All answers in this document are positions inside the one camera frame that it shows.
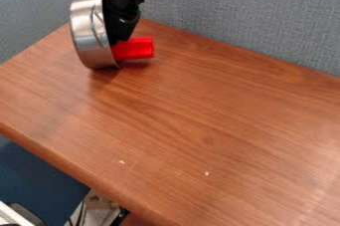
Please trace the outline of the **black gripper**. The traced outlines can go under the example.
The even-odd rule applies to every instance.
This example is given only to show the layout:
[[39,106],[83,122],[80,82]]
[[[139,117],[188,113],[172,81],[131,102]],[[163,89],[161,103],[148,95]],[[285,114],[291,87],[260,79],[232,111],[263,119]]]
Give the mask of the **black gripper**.
[[145,0],[104,0],[104,16],[109,43],[127,42],[141,18],[140,5]]

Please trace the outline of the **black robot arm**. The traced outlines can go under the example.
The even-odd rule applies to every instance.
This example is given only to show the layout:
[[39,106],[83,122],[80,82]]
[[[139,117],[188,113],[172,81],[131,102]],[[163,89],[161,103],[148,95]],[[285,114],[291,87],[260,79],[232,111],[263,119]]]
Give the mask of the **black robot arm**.
[[140,5],[145,0],[103,0],[104,19],[112,45],[128,41],[141,18]]

